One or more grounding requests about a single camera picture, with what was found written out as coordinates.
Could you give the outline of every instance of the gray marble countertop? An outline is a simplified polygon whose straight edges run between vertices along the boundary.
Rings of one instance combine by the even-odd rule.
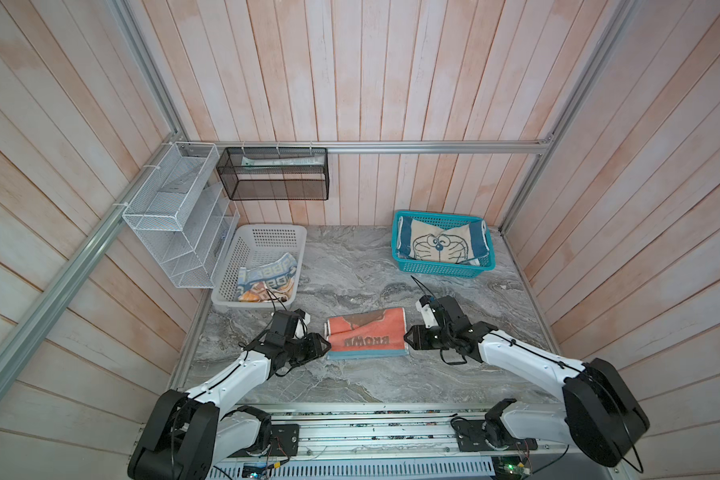
[[[403,306],[408,326],[423,323],[414,304],[422,295],[392,258],[392,229],[374,226],[310,226],[293,310],[312,315],[310,331],[323,331],[330,316]],[[519,340],[548,349],[503,239],[491,230],[496,268],[474,279],[417,275],[436,296],[452,295],[472,322],[498,325]],[[211,309],[186,386],[201,383],[240,355],[267,325],[270,310]],[[446,360],[460,360],[446,352]],[[497,367],[470,360],[445,365],[436,351],[368,360],[320,359],[273,377],[241,402],[400,402],[493,405],[502,398],[554,402],[543,390]]]

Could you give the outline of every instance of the teal plastic basket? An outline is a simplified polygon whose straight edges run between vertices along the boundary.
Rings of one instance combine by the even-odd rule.
[[[443,230],[471,224],[472,222],[481,222],[483,220],[479,216],[430,214],[427,212],[400,210],[394,215],[394,222],[392,223],[392,258],[398,263],[398,268],[403,272],[475,278],[483,272],[493,270],[494,267],[496,267],[496,255],[494,254],[494,244],[490,241],[490,231],[485,233],[485,239],[488,242],[488,257],[480,259],[480,266],[441,264],[440,262],[400,258],[400,256],[398,256],[398,226],[400,225],[400,218],[403,216],[410,216],[414,220],[424,222],[425,224],[439,226]]]

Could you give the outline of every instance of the white plastic basket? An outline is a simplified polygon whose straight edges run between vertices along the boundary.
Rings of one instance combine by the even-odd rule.
[[[290,252],[296,259],[295,285],[291,298],[285,302],[289,308],[296,298],[298,278],[302,273],[304,245],[307,230],[299,225],[243,225],[237,229],[230,250],[221,266],[220,281],[213,287],[211,301],[217,306],[231,308],[272,308],[271,302],[238,302],[237,274],[241,266],[253,268],[278,260]]]

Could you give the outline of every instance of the wire mesh rack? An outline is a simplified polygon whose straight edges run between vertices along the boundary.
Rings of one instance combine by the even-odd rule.
[[[123,212],[134,230],[182,230],[219,161],[214,144],[176,142]]]
[[[232,200],[327,200],[327,149],[229,147],[216,171]]]
[[[236,208],[226,214],[230,201],[221,191],[221,184],[202,190],[182,230],[134,230],[175,286],[213,288],[216,264],[240,219]]]

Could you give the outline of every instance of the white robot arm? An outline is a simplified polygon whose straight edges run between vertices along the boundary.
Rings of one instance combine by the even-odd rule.
[[[414,350],[455,350],[461,365],[470,357],[529,380],[561,403],[529,405],[506,398],[480,423],[485,443],[505,449],[525,438],[570,445],[604,466],[615,466],[650,423],[616,369],[605,360],[567,359],[513,338],[486,322],[471,323],[451,296],[423,296],[416,303],[423,325],[405,341]]]
[[[319,334],[306,332],[308,323],[309,315],[302,310],[275,312],[272,326],[227,368],[185,392],[163,393],[136,444],[128,476],[201,480],[213,465],[239,450],[255,455],[271,448],[270,415],[235,405],[286,364],[292,370],[330,350]]]

